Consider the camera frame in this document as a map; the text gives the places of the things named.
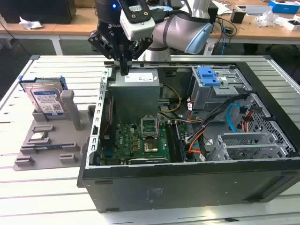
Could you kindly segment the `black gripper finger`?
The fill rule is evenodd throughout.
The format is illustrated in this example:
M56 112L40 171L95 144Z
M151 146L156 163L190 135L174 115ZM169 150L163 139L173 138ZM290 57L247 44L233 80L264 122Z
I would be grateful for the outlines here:
M125 45L125 75L128 75L131 61L138 59L152 44L152 38L142 38L136 41L127 41Z
M115 64L120 67L120 74L125 75L124 45L119 42L114 31L108 32L108 39L106 39L98 30L94 30L88 42L107 59L114 59Z

